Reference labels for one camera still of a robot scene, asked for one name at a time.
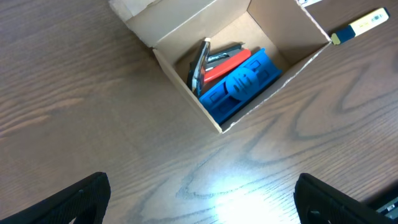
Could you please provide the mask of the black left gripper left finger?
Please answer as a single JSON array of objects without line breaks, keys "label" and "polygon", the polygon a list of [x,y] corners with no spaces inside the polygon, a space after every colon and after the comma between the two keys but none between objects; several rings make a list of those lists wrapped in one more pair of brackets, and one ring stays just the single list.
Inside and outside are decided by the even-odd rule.
[{"label": "black left gripper left finger", "polygon": [[111,196],[108,176],[95,172],[41,202],[1,220],[3,224],[101,224]]}]

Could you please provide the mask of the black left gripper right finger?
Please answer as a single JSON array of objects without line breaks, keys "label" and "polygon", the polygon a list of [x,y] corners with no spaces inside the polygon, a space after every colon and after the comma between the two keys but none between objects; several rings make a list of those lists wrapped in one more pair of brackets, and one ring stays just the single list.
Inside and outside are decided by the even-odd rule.
[{"label": "black left gripper right finger", "polygon": [[294,202],[305,224],[397,224],[370,208],[371,198],[359,202],[308,173],[300,174],[295,184]]}]

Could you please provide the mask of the blue plastic holder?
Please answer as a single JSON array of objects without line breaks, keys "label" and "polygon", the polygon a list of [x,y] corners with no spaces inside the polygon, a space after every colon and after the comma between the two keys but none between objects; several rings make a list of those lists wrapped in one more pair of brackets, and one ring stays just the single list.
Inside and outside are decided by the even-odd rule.
[{"label": "blue plastic holder", "polygon": [[261,48],[199,97],[199,101],[221,125],[273,84],[281,73],[265,48]]}]

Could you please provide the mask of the yellow highlighter with blue cap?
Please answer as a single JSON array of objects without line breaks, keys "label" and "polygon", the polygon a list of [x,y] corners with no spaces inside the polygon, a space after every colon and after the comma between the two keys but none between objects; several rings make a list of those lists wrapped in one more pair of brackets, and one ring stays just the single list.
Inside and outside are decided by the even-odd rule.
[{"label": "yellow highlighter with blue cap", "polygon": [[390,17],[385,7],[376,9],[351,22],[330,36],[333,45],[340,45],[386,22]]}]

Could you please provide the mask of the brown cardboard box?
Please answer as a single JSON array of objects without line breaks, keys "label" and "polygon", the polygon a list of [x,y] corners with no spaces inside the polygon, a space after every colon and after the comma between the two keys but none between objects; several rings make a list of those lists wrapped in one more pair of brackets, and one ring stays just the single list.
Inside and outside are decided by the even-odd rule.
[{"label": "brown cardboard box", "polygon": [[[225,133],[267,101],[313,61],[331,40],[296,0],[126,1],[112,0],[111,9],[150,47],[169,80],[200,120]],[[213,50],[242,43],[265,49],[280,78],[224,124],[218,124],[187,87],[188,64],[202,40]]]}]

